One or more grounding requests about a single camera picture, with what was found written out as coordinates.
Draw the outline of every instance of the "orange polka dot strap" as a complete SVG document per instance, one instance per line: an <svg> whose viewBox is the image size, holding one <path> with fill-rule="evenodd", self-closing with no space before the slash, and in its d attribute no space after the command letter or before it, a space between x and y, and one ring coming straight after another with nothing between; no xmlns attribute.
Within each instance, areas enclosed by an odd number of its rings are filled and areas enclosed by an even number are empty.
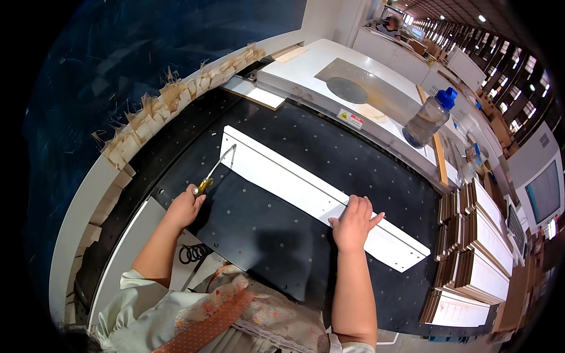
<svg viewBox="0 0 565 353"><path fill-rule="evenodd" d="M212 316L191 326L153 353L196 353L226 331L247 309L255 294L244 290L224 303Z"/></svg>

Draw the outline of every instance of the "monitor screen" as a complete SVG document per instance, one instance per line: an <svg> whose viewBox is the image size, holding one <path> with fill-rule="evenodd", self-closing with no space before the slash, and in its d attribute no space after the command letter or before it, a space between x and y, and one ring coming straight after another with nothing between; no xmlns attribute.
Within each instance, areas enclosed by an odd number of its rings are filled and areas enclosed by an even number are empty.
<svg viewBox="0 0 565 353"><path fill-rule="evenodd" d="M560 206L559 178L557 175L557 163L554 160L540 175L531 183L526 185L526 192L532 204L536 223L541 222Z"/></svg>
<svg viewBox="0 0 565 353"><path fill-rule="evenodd" d="M412 33L417 35L418 37L421 37L424 32L422 32L421 30L417 29L416 27L412 28Z"/></svg>

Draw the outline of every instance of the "white sleeve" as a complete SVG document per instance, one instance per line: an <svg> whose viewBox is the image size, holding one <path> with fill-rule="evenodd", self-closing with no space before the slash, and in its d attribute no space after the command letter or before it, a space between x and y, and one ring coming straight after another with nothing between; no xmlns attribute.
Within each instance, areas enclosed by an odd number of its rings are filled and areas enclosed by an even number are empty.
<svg viewBox="0 0 565 353"><path fill-rule="evenodd" d="M329 334L329 353L375 353L375 349L366 343L349 342L341 344L336 334Z"/></svg>
<svg viewBox="0 0 565 353"><path fill-rule="evenodd" d="M96 336L101 340L107 339L114 331L134 323L168 292L167 288L146 280L134 269L124 272L120 279L120 291L98 314L100 323L96 326Z"/></svg>

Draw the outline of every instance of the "factory ceiling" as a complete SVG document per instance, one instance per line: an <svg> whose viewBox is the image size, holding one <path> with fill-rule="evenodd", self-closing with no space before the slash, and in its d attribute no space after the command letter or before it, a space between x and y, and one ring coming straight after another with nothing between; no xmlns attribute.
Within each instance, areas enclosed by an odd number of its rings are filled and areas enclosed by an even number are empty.
<svg viewBox="0 0 565 353"><path fill-rule="evenodd" d="M485 29L489 33L506 38L519 47L534 50L530 36L524 32L522 23L512 15L506 1L396 0L392 4L415 19L441 20L440 16L444 16L446 21ZM486 21L479 20L479 15L482 15Z"/></svg>

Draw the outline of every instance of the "striped shirt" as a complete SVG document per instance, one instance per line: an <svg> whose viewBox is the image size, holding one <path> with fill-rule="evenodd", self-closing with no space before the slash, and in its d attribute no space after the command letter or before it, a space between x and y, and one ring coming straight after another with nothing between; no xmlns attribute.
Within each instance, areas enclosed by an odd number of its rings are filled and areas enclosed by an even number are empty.
<svg viewBox="0 0 565 353"><path fill-rule="evenodd" d="M389 37L400 36L399 30L397 30L397 29L390 30L382 23L380 25L378 25L376 29L380 33L384 34L385 36L389 36Z"/></svg>

